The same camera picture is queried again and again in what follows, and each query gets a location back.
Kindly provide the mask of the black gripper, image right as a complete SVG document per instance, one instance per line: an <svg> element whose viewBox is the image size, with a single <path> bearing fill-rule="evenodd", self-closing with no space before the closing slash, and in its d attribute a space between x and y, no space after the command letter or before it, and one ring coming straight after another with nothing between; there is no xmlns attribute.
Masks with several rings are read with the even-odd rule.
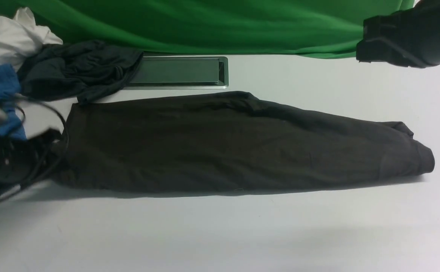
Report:
<svg viewBox="0 0 440 272"><path fill-rule="evenodd" d="M440 0L421 0L411 9L365 19L356 60L412 68L440 65Z"/></svg>

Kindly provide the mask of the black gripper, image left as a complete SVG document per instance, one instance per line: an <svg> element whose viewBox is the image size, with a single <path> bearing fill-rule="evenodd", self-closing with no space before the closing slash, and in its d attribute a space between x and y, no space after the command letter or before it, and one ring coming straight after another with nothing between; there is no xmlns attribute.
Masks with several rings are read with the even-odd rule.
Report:
<svg viewBox="0 0 440 272"><path fill-rule="evenodd" d="M24 189L49 177L61 160L53 147L63 140L52 128L25 141L0 136L0 197L15 186Z"/></svg>

